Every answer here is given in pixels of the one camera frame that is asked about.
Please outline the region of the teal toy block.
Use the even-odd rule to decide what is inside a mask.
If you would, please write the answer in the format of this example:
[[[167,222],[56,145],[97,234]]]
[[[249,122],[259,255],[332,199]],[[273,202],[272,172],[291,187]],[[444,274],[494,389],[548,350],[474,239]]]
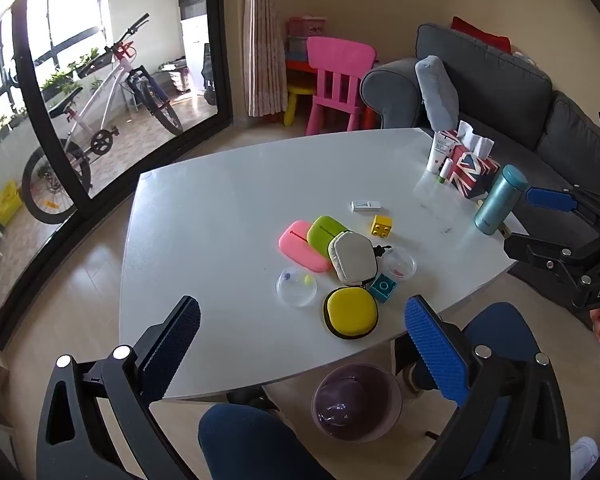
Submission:
[[[378,273],[373,283],[367,287],[368,292],[381,304],[386,302],[396,290],[395,281],[383,273]]]

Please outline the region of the yellow round zip case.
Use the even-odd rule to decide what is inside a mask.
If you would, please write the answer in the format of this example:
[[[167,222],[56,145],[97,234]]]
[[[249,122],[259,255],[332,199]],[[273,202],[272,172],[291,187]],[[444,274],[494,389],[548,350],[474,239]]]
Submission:
[[[375,298],[362,287],[340,287],[323,302],[327,329],[336,337],[355,340],[369,335],[379,321]]]

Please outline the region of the beige hexagonal zip pouch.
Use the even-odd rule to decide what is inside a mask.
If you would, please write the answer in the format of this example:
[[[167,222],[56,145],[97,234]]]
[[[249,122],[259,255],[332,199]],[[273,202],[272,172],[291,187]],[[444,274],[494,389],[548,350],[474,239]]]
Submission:
[[[378,272],[372,242],[365,236],[344,231],[328,244],[327,253],[338,280],[347,286],[362,286]]]

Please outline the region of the clear round container yellow bead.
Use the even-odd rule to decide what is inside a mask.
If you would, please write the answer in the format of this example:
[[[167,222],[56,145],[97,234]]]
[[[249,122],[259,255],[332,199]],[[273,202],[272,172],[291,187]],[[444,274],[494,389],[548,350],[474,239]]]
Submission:
[[[275,290],[283,304],[295,308],[309,307],[317,294],[317,281],[311,273],[293,266],[279,274]]]

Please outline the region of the union jack tissue box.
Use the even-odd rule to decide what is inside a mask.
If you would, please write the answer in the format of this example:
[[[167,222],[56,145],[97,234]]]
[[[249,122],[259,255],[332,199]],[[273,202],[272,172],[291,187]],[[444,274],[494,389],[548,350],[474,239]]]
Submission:
[[[449,180],[465,198],[475,198],[488,192],[500,170],[500,165],[491,157],[494,141],[480,136],[472,125],[461,120],[455,130],[455,145]]]

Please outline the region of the white cream tube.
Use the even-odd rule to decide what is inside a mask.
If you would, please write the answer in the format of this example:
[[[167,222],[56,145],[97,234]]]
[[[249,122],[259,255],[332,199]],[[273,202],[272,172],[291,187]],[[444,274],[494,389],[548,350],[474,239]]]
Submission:
[[[451,156],[457,144],[457,135],[454,130],[441,130],[434,133],[426,170],[430,174],[440,174],[445,161]]]

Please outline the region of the light grey pillow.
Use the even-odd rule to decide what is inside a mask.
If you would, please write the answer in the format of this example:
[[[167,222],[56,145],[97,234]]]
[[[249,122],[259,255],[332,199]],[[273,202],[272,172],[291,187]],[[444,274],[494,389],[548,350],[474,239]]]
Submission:
[[[434,131],[456,130],[460,123],[460,100],[443,62],[428,55],[415,65],[422,102]]]

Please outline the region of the red cushion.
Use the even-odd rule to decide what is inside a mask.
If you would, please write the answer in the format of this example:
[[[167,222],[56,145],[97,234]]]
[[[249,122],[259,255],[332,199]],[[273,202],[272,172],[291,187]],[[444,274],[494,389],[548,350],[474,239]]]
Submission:
[[[490,34],[490,32],[484,32],[480,28],[470,24],[458,16],[454,16],[451,22],[451,28],[457,32],[462,32],[472,38],[478,39],[491,47],[497,48],[508,54],[512,54],[512,44],[507,37]]]

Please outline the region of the clear round container pink piece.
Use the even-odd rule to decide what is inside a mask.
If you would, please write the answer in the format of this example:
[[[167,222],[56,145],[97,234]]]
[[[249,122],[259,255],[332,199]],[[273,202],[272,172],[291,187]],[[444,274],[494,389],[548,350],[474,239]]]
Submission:
[[[387,248],[380,259],[383,274],[396,282],[410,280],[416,273],[417,264],[411,254],[400,246]]]

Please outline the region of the yellow toy block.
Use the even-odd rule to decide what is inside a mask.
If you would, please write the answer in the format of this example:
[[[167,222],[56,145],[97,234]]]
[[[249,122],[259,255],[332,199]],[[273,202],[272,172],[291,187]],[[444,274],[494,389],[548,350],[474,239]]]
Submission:
[[[373,236],[387,238],[392,230],[392,219],[381,214],[376,214],[370,226],[370,234]]]

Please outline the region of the green silicone case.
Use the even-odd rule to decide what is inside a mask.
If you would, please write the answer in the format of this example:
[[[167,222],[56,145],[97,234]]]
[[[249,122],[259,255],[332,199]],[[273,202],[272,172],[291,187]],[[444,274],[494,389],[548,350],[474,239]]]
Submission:
[[[330,242],[348,228],[331,216],[319,216],[310,225],[306,232],[306,241],[321,256],[329,258],[328,246]]]

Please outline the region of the white bicycle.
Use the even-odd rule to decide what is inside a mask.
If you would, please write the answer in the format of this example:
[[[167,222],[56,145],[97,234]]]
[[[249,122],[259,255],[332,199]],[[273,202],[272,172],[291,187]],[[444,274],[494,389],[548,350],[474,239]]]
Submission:
[[[59,142],[85,191],[93,186],[91,161],[107,155],[120,134],[108,120],[118,90],[129,91],[166,131],[174,136],[184,132],[166,92],[145,66],[134,64],[137,50],[132,37],[149,19],[148,13],[143,14],[113,44],[81,58],[65,73],[69,80],[64,98],[47,110],[50,118],[65,117],[71,125]],[[65,222],[76,210],[42,148],[37,148],[24,165],[20,196],[32,217],[50,226]]]

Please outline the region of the pink children's chair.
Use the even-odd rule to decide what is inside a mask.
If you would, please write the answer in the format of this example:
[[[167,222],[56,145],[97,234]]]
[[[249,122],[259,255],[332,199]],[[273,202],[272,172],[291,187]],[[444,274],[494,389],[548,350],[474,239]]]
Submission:
[[[306,50],[308,62],[317,73],[306,135],[321,132],[324,108],[346,113],[347,130],[358,130],[364,110],[360,84],[374,67],[376,50],[362,42],[326,36],[309,37]]]

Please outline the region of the pink storage box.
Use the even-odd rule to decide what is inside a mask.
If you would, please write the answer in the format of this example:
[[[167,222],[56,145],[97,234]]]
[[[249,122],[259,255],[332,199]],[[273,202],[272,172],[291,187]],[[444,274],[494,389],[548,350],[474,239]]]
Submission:
[[[287,34],[289,37],[324,36],[326,18],[313,15],[291,16],[287,21]]]

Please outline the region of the black sliding door frame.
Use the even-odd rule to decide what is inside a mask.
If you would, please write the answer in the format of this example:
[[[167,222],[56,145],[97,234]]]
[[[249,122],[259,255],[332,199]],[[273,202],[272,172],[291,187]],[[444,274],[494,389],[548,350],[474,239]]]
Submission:
[[[0,0],[0,348],[145,171],[230,121],[222,0]]]

